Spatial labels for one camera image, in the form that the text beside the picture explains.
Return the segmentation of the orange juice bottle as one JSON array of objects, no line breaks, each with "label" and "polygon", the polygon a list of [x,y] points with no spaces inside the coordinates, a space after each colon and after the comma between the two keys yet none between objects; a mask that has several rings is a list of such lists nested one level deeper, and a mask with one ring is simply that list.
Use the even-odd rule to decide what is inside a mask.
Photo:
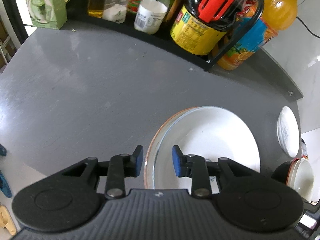
[{"label": "orange juice bottle", "polygon": [[262,16],[256,24],[219,59],[225,70],[234,70],[296,19],[298,0],[264,0]]}]

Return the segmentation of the green carton box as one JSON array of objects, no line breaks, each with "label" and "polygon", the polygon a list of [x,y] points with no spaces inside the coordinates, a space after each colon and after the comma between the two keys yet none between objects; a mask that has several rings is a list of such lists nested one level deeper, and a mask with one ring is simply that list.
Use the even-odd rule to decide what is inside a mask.
[{"label": "green carton box", "polygon": [[25,0],[33,26],[60,29],[67,21],[65,0]]}]

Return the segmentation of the white ceramic bowl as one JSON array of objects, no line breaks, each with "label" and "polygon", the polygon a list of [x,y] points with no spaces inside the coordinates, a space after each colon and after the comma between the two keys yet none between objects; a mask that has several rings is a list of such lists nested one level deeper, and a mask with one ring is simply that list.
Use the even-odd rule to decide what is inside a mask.
[{"label": "white ceramic bowl", "polygon": [[306,158],[295,159],[289,168],[286,185],[294,189],[299,195],[311,202],[314,184],[313,169]]},{"label": "white ceramic bowl", "polygon": [[214,162],[226,157],[260,172],[259,150],[251,130],[224,108],[196,107],[175,120],[157,146],[155,189],[191,189],[190,178],[176,177],[172,162],[174,145],[185,155],[200,155]]}]

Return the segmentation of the white plate Bakery print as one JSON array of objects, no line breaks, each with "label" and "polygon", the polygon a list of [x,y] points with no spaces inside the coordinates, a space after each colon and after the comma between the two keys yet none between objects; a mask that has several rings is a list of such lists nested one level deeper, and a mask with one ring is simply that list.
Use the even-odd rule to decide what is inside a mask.
[{"label": "white plate Bakery print", "polygon": [[295,158],[300,146],[300,133],[296,117],[289,106],[284,106],[277,120],[277,137],[283,151]]}]

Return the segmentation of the white label plastic bottle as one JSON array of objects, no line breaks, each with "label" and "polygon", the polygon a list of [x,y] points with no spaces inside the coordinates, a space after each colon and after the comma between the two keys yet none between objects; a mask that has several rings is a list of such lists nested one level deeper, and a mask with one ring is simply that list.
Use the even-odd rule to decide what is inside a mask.
[{"label": "white label plastic bottle", "polygon": [[136,14],[134,28],[137,31],[155,34],[169,10],[170,0],[142,0]]}]

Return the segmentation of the red plastic bowl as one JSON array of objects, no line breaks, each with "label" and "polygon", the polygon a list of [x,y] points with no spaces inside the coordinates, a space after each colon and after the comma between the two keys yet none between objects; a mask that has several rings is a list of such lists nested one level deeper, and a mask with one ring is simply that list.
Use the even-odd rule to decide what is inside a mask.
[{"label": "red plastic bowl", "polygon": [[157,154],[157,146],[159,145],[166,131],[170,128],[170,126],[175,122],[176,119],[178,119],[183,114],[195,108],[196,107],[190,107],[175,113],[173,116],[171,116],[161,125],[161,127],[158,129],[156,134],[153,136],[153,139],[149,144],[149,148],[147,150],[147,153],[145,156],[145,163],[144,163],[143,179],[144,179],[144,187],[146,189],[155,189],[153,175],[154,175],[154,166],[155,166],[155,160],[156,160],[156,154]]}]

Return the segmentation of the yellow label dark bottle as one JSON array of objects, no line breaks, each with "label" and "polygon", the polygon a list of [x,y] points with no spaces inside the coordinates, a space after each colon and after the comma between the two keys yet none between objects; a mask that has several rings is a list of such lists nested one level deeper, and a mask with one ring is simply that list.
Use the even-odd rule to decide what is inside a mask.
[{"label": "yellow label dark bottle", "polygon": [[244,0],[186,0],[170,30],[172,40],[194,55],[209,54],[232,29]]}]

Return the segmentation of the glass salt jar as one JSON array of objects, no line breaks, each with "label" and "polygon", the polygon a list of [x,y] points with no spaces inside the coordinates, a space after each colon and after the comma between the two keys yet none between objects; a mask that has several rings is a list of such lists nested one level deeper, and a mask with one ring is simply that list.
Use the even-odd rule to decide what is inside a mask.
[{"label": "glass salt jar", "polygon": [[105,0],[103,19],[118,24],[124,23],[129,0]]}]

